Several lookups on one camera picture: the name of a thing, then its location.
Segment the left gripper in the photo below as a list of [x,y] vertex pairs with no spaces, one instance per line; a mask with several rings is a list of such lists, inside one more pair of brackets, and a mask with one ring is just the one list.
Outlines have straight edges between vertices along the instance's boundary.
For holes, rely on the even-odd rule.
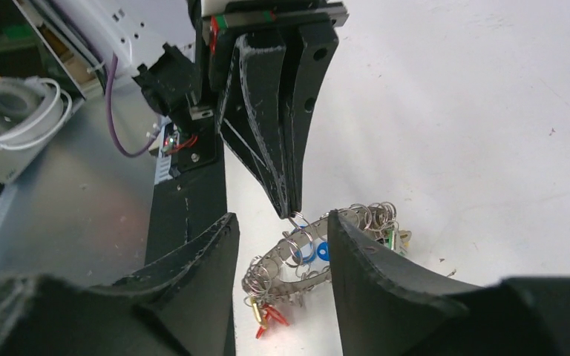
[[285,219],[302,210],[312,115],[347,8],[339,1],[225,1],[208,15],[207,4],[187,3],[196,33],[188,94],[212,99],[225,89],[221,136]]

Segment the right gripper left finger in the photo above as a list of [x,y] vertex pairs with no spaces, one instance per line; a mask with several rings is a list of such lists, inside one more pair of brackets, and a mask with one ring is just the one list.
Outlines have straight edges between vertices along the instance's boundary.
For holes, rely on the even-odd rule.
[[222,355],[239,239],[224,214],[109,286],[0,274],[0,355]]

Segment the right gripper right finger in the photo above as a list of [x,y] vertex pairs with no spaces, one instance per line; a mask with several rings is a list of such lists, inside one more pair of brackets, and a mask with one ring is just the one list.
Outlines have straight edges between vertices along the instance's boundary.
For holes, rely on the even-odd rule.
[[570,277],[480,287],[444,277],[328,217],[345,355],[570,355]]

